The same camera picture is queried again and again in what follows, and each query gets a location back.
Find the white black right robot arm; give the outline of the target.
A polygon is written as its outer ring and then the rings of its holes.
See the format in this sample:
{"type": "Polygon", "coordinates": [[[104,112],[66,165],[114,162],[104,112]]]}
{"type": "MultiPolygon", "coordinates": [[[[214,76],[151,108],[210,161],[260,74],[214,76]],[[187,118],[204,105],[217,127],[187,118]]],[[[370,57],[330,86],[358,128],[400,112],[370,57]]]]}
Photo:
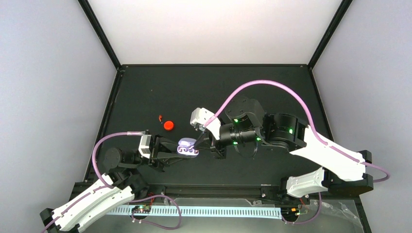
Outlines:
{"type": "Polygon", "coordinates": [[[209,143],[211,151],[224,158],[227,147],[255,142],[319,165],[313,172],[281,180],[276,194],[282,203],[319,192],[351,197],[373,190],[373,177],[366,173],[366,164],[372,161],[369,151],[345,149],[299,118],[283,113],[268,114],[257,100],[246,96],[233,98],[224,112],[228,123],[215,118],[205,108],[192,111],[190,124],[202,131],[195,148],[209,143]]]}

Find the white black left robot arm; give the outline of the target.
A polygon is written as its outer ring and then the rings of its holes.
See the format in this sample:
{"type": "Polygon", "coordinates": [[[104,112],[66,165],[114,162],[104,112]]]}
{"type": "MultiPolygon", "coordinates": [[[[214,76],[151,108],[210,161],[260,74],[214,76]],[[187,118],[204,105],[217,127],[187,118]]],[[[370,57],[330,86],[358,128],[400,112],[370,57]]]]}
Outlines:
{"type": "Polygon", "coordinates": [[[92,151],[92,165],[97,180],[86,190],[62,206],[46,208],[40,213],[44,233],[82,233],[92,223],[117,207],[128,203],[143,203],[133,209],[130,217],[135,220],[137,212],[152,210],[151,203],[157,199],[173,203],[182,216],[175,201],[164,195],[150,195],[149,185],[138,171],[140,166],[148,165],[163,171],[170,159],[186,160],[194,158],[199,151],[194,146],[195,139],[182,138],[178,142],[145,132],[120,132],[109,134],[100,139],[92,151]],[[139,136],[137,150],[125,151],[109,149],[103,161],[107,172],[102,174],[97,165],[97,150],[107,139],[117,136],[139,136]]]}

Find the orange round case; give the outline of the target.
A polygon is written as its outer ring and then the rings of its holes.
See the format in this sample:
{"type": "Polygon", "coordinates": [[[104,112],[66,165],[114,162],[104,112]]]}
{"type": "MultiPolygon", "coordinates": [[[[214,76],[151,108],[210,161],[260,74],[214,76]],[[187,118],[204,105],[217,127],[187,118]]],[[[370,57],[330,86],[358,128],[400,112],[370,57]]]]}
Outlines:
{"type": "Polygon", "coordinates": [[[171,131],[171,130],[174,129],[174,123],[170,120],[165,121],[164,124],[163,124],[163,127],[164,127],[165,130],[171,131]]]}

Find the lavender earbud charging case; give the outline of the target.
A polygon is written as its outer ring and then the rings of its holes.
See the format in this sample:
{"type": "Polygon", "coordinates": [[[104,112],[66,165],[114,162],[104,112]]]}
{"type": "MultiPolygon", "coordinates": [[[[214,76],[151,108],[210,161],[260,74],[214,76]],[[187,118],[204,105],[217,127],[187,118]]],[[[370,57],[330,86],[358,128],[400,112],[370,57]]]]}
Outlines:
{"type": "Polygon", "coordinates": [[[194,148],[195,142],[196,139],[193,138],[181,138],[178,141],[177,153],[188,157],[196,157],[199,151],[194,148]]]}

